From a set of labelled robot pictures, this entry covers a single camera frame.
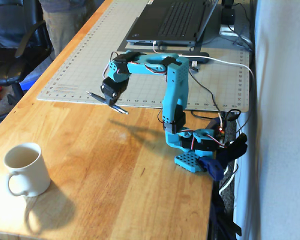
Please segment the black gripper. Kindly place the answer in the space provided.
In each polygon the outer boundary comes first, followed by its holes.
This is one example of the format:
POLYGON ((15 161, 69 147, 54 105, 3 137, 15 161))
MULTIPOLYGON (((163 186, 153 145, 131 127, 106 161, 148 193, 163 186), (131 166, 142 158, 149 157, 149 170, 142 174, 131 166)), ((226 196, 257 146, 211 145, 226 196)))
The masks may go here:
POLYGON ((121 94, 127 89, 128 82, 129 78, 121 82, 115 82, 110 77, 107 77, 102 81, 100 89, 104 94, 105 103, 108 106, 112 106, 118 101, 121 94))

